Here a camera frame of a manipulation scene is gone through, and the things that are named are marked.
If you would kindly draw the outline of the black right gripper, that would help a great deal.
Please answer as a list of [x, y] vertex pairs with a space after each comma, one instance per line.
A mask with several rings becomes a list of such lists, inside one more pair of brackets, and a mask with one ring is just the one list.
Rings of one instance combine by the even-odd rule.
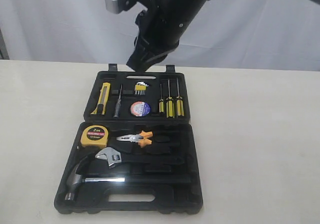
[[127, 66], [145, 72], [173, 52], [192, 20], [210, 0], [157, 0], [156, 10], [147, 11], [139, 21], [139, 35]]

